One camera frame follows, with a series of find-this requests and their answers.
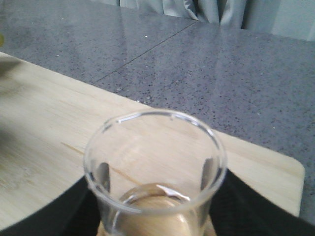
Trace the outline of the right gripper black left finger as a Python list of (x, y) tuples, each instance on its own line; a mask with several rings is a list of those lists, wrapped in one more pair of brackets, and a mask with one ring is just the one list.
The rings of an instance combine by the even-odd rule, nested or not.
[(2, 236), (95, 236), (100, 224), (96, 197), (80, 178), (50, 204), (0, 231)]

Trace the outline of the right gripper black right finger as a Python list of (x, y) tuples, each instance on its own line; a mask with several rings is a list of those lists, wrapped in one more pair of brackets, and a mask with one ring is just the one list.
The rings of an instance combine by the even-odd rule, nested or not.
[(219, 236), (313, 236), (315, 227), (246, 185), (231, 171), (211, 201), (209, 215)]

